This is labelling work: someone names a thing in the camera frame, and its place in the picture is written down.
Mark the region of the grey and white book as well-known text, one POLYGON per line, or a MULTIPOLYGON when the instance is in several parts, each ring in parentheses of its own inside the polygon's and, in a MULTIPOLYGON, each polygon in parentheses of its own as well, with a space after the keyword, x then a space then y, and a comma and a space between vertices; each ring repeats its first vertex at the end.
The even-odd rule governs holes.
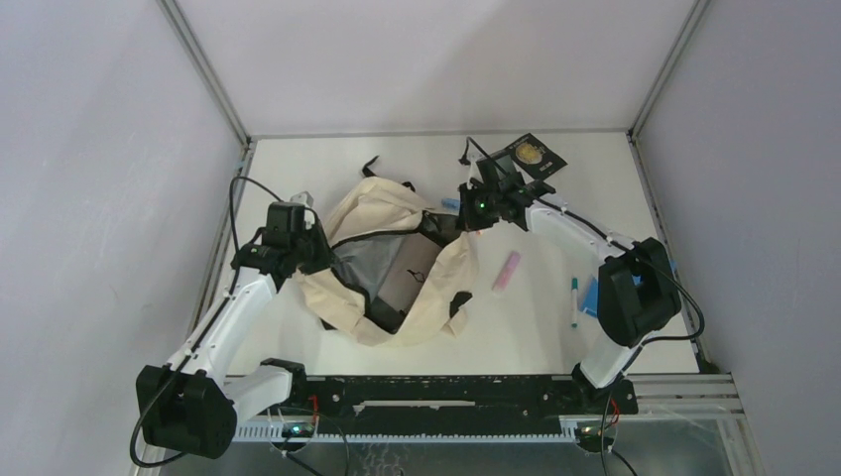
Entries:
POLYGON ((420 233, 371 239, 362 264, 372 314, 380 320, 403 318, 412 308, 443 247, 420 233))

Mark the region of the beige canvas student bag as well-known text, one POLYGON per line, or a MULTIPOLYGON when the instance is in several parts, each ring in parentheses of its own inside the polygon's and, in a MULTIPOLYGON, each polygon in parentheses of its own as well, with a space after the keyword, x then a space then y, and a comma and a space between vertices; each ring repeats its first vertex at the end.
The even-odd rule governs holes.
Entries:
POLYGON ((413 346, 467 320, 479 264, 456 213, 436 208, 408 182, 381 178, 372 161, 323 226, 331 262, 299 273, 324 328, 371 347, 413 346))

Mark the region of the blue notebook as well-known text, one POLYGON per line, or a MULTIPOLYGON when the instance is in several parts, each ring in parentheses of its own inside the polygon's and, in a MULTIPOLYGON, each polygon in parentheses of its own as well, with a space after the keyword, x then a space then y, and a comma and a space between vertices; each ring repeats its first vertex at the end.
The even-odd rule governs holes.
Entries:
MULTIPOLYGON (((670 270, 674 272, 677 268, 676 261, 669 260, 670 270)), ((642 276, 633 275, 633 282, 636 287, 642 284, 642 276)), ((598 281, 595 276, 590 276, 584 288, 583 297, 578 299, 579 312, 590 317, 598 317, 598 281)))

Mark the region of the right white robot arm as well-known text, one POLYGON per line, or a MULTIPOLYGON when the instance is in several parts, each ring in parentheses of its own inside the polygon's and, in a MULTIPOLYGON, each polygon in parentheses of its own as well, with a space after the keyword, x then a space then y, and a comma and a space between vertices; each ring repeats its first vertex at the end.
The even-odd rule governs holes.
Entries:
POLYGON ((575 365, 573 399, 597 413, 613 397, 620 380, 646 343, 682 309, 679 287, 664 244, 636 241, 574 211, 548 183, 526 181, 504 155, 486 156, 470 166, 459 191, 459 222, 467 231, 500 221, 537 234, 590 265, 597 284, 600 333, 575 365))

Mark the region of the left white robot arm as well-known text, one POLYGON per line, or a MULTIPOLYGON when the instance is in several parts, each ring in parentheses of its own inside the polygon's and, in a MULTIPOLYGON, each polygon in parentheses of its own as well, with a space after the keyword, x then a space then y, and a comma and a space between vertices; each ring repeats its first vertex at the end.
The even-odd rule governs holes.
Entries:
POLYGON ((140 415, 130 442, 169 449, 176 458, 215 459, 238 424, 277 405, 288 414, 308 404, 308 384, 280 364, 262 364, 227 383, 230 364, 263 309, 296 272, 329 267, 331 251, 307 192, 269 206, 267 222, 236 251, 229 290, 161 366, 136 380, 140 415))

